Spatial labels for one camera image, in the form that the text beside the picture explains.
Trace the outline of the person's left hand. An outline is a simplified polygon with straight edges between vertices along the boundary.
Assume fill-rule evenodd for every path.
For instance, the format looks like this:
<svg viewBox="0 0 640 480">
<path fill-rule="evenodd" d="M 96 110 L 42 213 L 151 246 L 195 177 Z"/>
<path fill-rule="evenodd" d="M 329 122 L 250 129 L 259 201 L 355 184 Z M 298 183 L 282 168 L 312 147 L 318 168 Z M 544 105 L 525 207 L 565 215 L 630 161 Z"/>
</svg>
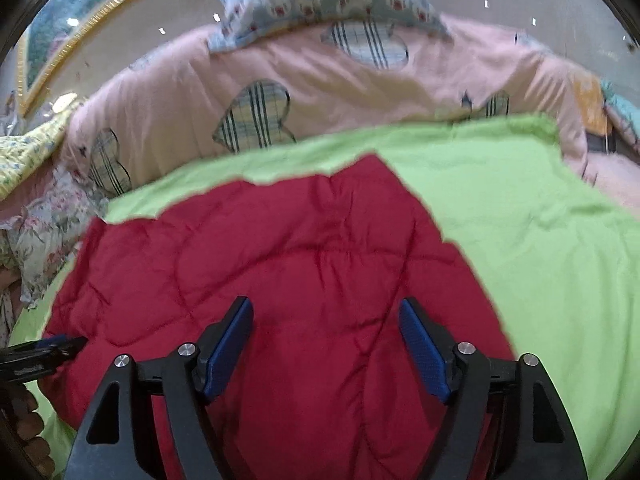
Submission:
<svg viewBox="0 0 640 480">
<path fill-rule="evenodd" d="M 16 417 L 16 434 L 22 440 L 22 448 L 36 469 L 46 479 L 51 479 L 55 463 L 49 443 L 41 437 L 44 422 L 37 413 L 35 396 L 22 384 L 9 385 L 12 408 Z"/>
</svg>

